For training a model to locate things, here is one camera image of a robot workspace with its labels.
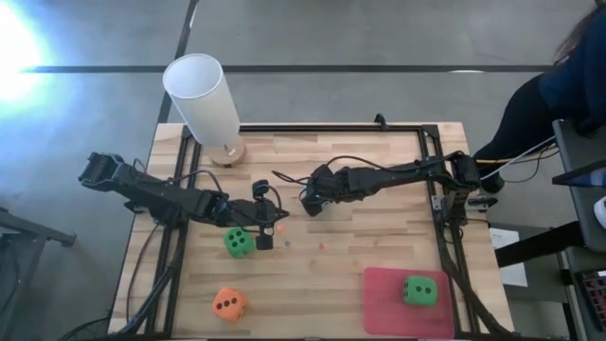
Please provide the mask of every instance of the wooden lamp base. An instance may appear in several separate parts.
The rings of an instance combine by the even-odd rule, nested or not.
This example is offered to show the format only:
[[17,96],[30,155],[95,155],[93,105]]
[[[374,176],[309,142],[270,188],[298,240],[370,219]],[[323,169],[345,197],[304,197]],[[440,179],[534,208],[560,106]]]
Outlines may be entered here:
[[207,147],[205,146],[203,153],[208,155],[210,160],[217,166],[221,167],[235,167],[237,166],[244,157],[246,156],[246,145],[244,139],[238,136],[238,139],[228,145],[221,147]]

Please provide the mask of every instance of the gray floor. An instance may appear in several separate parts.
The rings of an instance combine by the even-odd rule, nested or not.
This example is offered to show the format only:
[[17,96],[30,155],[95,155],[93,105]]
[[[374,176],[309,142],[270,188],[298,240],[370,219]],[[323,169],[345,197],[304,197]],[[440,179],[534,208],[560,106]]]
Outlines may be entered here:
[[[0,66],[166,65],[175,55],[188,3],[0,2],[4,22],[20,25],[9,30],[19,39],[5,43],[0,33]],[[248,65],[542,65],[552,63],[558,42],[591,4],[201,0],[187,53]],[[473,152],[491,138],[513,91],[532,76],[261,74],[227,80],[243,122],[369,121],[379,112],[391,121],[463,121]],[[78,234],[71,249],[48,245],[16,326],[15,339],[56,339],[111,309],[133,220],[123,198],[82,188],[77,176],[92,151],[147,159],[163,97],[161,74],[13,75],[0,78],[0,89],[0,206]],[[169,121],[179,120],[172,109]],[[524,178],[533,167],[517,166],[504,176]],[[549,185],[559,172],[561,162],[554,157],[531,182],[507,186],[490,219],[543,226],[572,220],[567,190]],[[518,331],[565,332],[559,307],[511,305]]]

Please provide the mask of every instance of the wooden table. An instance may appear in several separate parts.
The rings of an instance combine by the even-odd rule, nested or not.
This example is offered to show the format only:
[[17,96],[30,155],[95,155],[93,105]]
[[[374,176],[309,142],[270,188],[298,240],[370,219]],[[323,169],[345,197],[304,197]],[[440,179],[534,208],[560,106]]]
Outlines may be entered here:
[[[445,154],[468,151],[461,123],[437,125]],[[173,176],[182,129],[181,124],[158,126],[148,166],[151,175]],[[370,337],[362,323],[361,274],[365,268],[440,270],[424,183],[385,189],[362,202],[329,205],[312,218],[298,201],[301,187],[284,183],[271,174],[271,170],[276,170],[293,178],[309,176],[318,165],[342,154],[361,156],[386,166],[411,162],[420,158],[415,134],[325,132],[242,136],[247,146],[242,164],[233,169],[217,168],[203,153],[200,167],[215,172],[232,199],[252,200],[251,184],[268,179],[276,186],[291,217],[281,221],[285,229],[276,233],[274,250],[256,251],[242,260],[231,258],[225,249],[222,239],[225,229],[190,223],[173,337]],[[338,170],[345,165],[361,163],[339,160],[332,168]],[[205,174],[198,177],[196,187],[214,189]],[[484,218],[479,213],[469,216]],[[139,215],[134,221],[110,332],[126,323],[126,293],[134,263],[153,227],[147,215]],[[472,287],[498,321],[512,331],[487,226],[470,222],[464,228],[463,243]],[[160,235],[157,232],[153,236],[143,258],[134,284],[131,315],[152,286]],[[289,247],[285,247],[286,241],[290,242]],[[319,243],[324,244],[324,249],[319,249]],[[212,313],[212,299],[222,287],[242,291],[250,299],[245,316],[236,324],[223,322]],[[459,292],[457,303],[466,331],[469,327]],[[158,324],[163,321],[165,306],[166,300],[161,300]]]

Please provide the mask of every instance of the shoe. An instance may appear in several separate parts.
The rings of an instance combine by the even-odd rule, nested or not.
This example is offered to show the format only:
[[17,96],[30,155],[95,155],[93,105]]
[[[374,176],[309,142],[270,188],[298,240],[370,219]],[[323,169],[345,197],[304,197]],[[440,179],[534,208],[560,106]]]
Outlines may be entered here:
[[500,174],[494,174],[486,180],[482,180],[482,189],[490,194],[496,194],[505,186],[505,180]]

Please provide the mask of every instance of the green die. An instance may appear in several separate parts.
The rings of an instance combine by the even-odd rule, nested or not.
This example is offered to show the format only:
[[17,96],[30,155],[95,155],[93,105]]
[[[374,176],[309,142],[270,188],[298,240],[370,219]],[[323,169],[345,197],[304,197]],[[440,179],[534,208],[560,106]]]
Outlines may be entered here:
[[437,302],[436,282],[423,276],[409,276],[404,282],[404,302],[411,305],[434,306]]
[[223,236],[223,242],[233,258],[242,258],[255,249],[253,237],[241,227],[230,229]]

